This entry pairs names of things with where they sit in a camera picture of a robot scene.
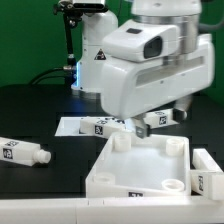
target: green wall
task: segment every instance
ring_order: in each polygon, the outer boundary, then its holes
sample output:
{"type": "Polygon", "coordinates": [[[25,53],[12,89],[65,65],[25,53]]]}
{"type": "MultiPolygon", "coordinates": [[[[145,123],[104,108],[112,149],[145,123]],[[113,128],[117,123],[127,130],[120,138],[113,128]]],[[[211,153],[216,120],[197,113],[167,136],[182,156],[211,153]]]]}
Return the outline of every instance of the green wall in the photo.
{"type": "MultiPolygon", "coordinates": [[[[66,45],[62,15],[54,16],[57,0],[1,1],[0,7],[0,86],[25,84],[36,74],[66,64],[66,45]]],[[[119,0],[107,0],[118,12],[119,0]]],[[[119,24],[130,15],[131,4],[122,3],[119,24]]],[[[224,12],[223,0],[203,5],[202,22],[217,23],[224,12]]],[[[81,56],[81,26],[72,31],[77,59],[81,56]]],[[[216,77],[205,92],[224,105],[224,30],[213,34],[216,47],[216,77]]]]}

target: printed label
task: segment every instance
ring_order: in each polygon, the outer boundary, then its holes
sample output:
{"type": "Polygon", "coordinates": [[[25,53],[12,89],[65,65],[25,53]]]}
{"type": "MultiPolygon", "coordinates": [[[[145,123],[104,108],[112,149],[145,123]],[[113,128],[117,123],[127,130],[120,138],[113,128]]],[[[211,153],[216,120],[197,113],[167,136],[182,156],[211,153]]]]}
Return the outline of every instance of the printed label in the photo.
{"type": "Polygon", "coordinates": [[[198,177],[198,181],[199,181],[199,190],[203,191],[203,176],[199,176],[198,177]]]}
{"type": "Polygon", "coordinates": [[[143,197],[143,193],[139,193],[139,192],[128,192],[128,197],[143,197]]]}
{"type": "Polygon", "coordinates": [[[19,144],[19,142],[10,141],[10,142],[6,143],[5,145],[10,146],[10,147],[14,147],[14,146],[16,146],[18,144],[19,144]]]}
{"type": "Polygon", "coordinates": [[[12,149],[3,148],[3,157],[5,159],[13,159],[12,149]]]}
{"type": "Polygon", "coordinates": [[[96,135],[103,135],[103,127],[95,125],[95,134],[96,135]]]}
{"type": "Polygon", "coordinates": [[[163,116],[159,118],[159,125],[166,125],[167,124],[167,116],[163,116]]]}
{"type": "Polygon", "coordinates": [[[94,60],[107,60],[103,50],[100,49],[94,60]]]}

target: white block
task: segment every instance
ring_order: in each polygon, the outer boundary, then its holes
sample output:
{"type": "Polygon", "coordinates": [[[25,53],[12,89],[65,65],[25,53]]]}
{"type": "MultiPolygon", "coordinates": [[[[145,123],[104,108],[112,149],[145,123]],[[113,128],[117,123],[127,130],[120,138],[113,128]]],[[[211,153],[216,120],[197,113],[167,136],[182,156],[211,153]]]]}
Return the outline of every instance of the white block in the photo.
{"type": "Polygon", "coordinates": [[[178,122],[173,120],[173,109],[146,113],[144,121],[146,124],[150,125],[152,129],[178,124],[178,122]]]}
{"type": "Polygon", "coordinates": [[[224,200],[224,173],[191,170],[192,190],[211,200],[224,200]]]}
{"type": "Polygon", "coordinates": [[[210,170],[215,172],[222,172],[222,169],[209,155],[206,149],[194,149],[192,164],[194,165],[196,170],[210,170]]]}
{"type": "Polygon", "coordinates": [[[125,124],[115,118],[85,117],[80,120],[80,132],[109,138],[113,132],[125,130],[125,124]]]}

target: black cable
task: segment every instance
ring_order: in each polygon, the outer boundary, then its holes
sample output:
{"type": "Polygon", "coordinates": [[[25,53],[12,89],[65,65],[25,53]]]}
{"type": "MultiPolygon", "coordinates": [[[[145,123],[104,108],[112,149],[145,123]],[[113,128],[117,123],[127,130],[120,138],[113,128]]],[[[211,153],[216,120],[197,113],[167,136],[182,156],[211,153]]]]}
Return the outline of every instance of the black cable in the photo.
{"type": "Polygon", "coordinates": [[[123,0],[120,0],[120,2],[119,2],[119,8],[118,8],[118,12],[117,12],[117,18],[119,18],[119,17],[120,17],[120,14],[121,14],[122,1],[123,1],[123,0]]]}
{"type": "Polygon", "coordinates": [[[65,75],[54,75],[54,76],[43,77],[43,78],[37,80],[36,83],[34,83],[34,85],[39,84],[41,81],[43,81],[45,79],[55,79],[55,78],[66,78],[66,76],[65,75]]]}
{"type": "Polygon", "coordinates": [[[45,72],[42,72],[40,73],[39,75],[35,76],[30,82],[29,82],[29,85],[33,85],[38,79],[42,78],[43,76],[47,75],[47,74],[50,74],[50,73],[53,73],[53,72],[58,72],[58,71],[63,71],[64,69],[63,68],[52,68],[52,69],[49,69],[45,72]]]}
{"type": "Polygon", "coordinates": [[[210,33],[224,28],[224,13],[219,23],[215,25],[200,23],[198,28],[201,33],[210,33]]]}

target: black label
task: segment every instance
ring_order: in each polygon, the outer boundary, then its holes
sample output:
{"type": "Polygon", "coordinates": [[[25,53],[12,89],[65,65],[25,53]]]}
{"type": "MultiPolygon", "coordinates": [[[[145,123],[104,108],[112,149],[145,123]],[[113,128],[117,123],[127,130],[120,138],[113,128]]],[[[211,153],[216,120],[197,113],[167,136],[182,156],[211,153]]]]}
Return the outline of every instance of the black label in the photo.
{"type": "Polygon", "coordinates": [[[159,118],[159,125],[166,125],[167,124],[167,116],[162,116],[159,118]]]}
{"type": "Polygon", "coordinates": [[[3,157],[5,159],[13,159],[12,149],[3,148],[3,157]]]}
{"type": "Polygon", "coordinates": [[[139,192],[128,192],[128,197],[134,197],[134,198],[137,198],[137,197],[143,197],[143,193],[139,193],[139,192]]]}
{"type": "Polygon", "coordinates": [[[96,135],[103,135],[103,127],[95,125],[95,134],[96,135]]]}
{"type": "Polygon", "coordinates": [[[10,147],[14,147],[14,146],[16,146],[18,144],[19,144],[19,142],[10,141],[10,142],[6,143],[5,145],[10,146],[10,147]]]}
{"type": "Polygon", "coordinates": [[[198,181],[199,181],[199,190],[203,191],[203,176],[199,176],[198,177],[198,181]]]}

